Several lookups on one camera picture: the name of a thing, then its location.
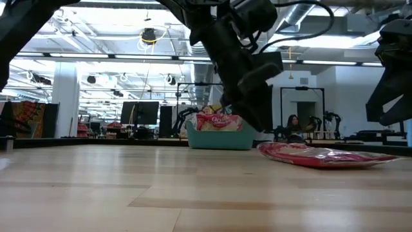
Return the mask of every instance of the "door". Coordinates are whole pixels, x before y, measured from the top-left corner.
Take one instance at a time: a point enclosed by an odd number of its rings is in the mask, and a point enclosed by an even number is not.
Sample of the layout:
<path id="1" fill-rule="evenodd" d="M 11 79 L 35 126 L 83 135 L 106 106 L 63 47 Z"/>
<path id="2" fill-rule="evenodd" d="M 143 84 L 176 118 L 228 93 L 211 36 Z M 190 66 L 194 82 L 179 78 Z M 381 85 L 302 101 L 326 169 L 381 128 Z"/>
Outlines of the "door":
<path id="1" fill-rule="evenodd" d="M 309 124 L 310 116 L 316 116 L 315 109 L 315 102 L 297 102 L 297 117 L 302 128 L 305 128 Z"/>

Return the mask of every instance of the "wooden table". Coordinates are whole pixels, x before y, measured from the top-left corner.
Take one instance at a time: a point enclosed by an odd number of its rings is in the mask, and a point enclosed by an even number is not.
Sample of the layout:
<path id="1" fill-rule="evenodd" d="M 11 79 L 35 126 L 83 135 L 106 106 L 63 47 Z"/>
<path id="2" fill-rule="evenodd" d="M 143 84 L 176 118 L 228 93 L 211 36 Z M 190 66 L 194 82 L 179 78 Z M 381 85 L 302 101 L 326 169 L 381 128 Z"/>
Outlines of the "wooden table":
<path id="1" fill-rule="evenodd" d="M 256 150 L 0 153 L 1 232 L 412 231 L 412 161 L 321 171 Z"/>

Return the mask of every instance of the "woman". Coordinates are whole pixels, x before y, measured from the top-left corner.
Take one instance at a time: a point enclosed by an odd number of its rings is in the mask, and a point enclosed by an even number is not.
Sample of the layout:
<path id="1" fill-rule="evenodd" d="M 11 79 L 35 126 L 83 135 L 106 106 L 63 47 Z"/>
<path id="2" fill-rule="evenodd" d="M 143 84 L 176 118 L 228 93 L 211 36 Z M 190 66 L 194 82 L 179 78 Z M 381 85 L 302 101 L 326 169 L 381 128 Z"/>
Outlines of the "woman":
<path id="1" fill-rule="evenodd" d="M 299 124 L 299 118 L 296 115 L 289 116 L 288 125 L 286 127 L 292 132 L 302 132 L 302 127 Z"/>
<path id="2" fill-rule="evenodd" d="M 288 118 L 288 125 L 286 126 L 286 138 L 288 142 L 304 142 L 303 130 L 299 124 L 299 118 L 296 115 L 291 115 Z"/>

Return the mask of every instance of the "red plastic bag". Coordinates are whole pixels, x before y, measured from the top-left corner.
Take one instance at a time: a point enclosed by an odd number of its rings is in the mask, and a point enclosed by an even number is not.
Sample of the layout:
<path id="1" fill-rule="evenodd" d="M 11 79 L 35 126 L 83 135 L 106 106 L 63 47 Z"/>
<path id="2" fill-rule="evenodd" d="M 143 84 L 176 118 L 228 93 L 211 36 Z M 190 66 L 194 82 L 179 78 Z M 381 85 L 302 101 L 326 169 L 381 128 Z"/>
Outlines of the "red plastic bag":
<path id="1" fill-rule="evenodd" d="M 397 159 L 393 155 L 312 148 L 304 144 L 265 142 L 257 148 L 262 155 L 270 159 L 315 168 L 369 167 Z"/>
<path id="2" fill-rule="evenodd" d="M 198 113 L 196 120 L 198 131 L 239 131 L 242 129 L 242 118 L 237 115 Z"/>

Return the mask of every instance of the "teal basket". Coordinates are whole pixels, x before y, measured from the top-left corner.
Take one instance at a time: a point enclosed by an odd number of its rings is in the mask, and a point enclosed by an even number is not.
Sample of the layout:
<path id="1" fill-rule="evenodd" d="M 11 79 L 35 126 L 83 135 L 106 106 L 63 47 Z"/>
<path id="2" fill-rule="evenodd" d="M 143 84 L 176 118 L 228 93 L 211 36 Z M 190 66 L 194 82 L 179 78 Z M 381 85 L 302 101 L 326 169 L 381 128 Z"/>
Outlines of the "teal basket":
<path id="1" fill-rule="evenodd" d="M 197 131 L 187 122 L 189 147 L 195 149 L 250 150 L 255 130 L 243 121 L 241 131 Z"/>

